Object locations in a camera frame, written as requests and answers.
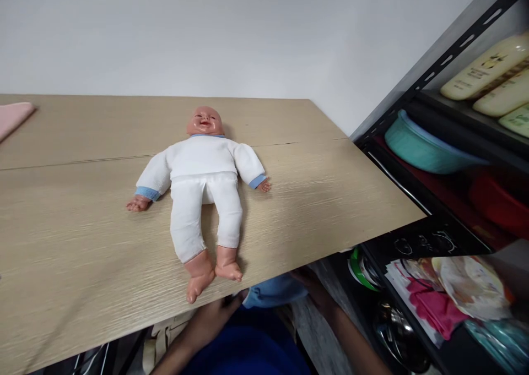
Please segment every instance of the doll foot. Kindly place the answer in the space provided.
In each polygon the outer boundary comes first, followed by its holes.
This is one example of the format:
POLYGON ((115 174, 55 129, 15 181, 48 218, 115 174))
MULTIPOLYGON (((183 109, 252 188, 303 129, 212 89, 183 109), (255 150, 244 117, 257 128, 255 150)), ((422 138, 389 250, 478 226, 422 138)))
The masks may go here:
POLYGON ((242 280, 242 272, 239 268, 239 265, 237 265, 237 262, 233 262, 222 267, 217 264, 215 267, 215 274, 228 280, 239 282, 242 280))
POLYGON ((190 278, 187 284, 187 301, 195 303, 197 297, 211 284, 214 278, 215 272, 213 269, 206 274, 190 278))
POLYGON ((217 276, 233 280, 241 281, 242 272, 236 262, 237 249, 217 246, 217 266, 215 266, 215 273, 217 276))
POLYGON ((215 271, 209 258, 208 251, 205 249, 199 255, 184 264, 191 278, 187 284, 187 301, 195 303, 197 296, 213 281, 215 271))

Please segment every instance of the metal pot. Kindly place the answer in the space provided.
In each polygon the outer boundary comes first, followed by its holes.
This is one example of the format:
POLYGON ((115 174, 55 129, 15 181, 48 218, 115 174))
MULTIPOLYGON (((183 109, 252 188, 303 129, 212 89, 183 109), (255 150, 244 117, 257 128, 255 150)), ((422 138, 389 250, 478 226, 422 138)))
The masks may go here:
POLYGON ((430 358, 408 320, 388 300, 379 302, 374 319, 376 335, 391 355, 407 370, 423 373, 430 358))

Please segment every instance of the teal container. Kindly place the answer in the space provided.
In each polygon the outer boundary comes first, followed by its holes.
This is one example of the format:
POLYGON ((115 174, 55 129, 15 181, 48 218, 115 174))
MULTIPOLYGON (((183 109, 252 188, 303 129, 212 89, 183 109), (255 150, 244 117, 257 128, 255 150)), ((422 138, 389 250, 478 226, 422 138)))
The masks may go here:
POLYGON ((487 161, 448 145, 409 118, 405 110, 387 130, 387 146, 406 163, 434 174, 451 174, 487 161))

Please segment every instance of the baby doll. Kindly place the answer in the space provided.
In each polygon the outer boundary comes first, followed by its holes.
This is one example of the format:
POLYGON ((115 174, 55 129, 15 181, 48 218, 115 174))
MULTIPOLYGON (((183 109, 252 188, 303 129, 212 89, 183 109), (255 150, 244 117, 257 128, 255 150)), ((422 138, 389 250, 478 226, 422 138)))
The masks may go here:
POLYGON ((171 237, 176 255, 191 275, 187 301, 194 303, 215 275, 242 280, 236 262, 242 221, 237 172, 253 189, 268 192, 271 187, 253 149, 224 137, 220 115, 213 108, 197 108, 187 125, 187 134, 187 140, 150 160, 127 209, 147 210, 148 204, 171 186, 171 237), (219 213, 215 268, 201 232, 202 204, 212 203, 219 213))

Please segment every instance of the lotion bottle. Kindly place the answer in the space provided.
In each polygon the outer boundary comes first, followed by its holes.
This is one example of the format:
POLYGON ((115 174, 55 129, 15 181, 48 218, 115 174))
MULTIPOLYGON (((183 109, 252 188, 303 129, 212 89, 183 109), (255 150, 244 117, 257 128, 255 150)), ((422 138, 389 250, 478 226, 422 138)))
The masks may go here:
POLYGON ((441 88, 441 94, 457 101, 470 98, 512 68, 526 62, 527 58, 529 58, 529 31, 503 39, 491 47, 450 79, 441 88))
POLYGON ((529 104, 522 105, 498 120, 500 125, 529 138, 529 104))
POLYGON ((472 108, 492 117, 507 115, 529 102, 529 69, 504 82, 481 97, 472 108))

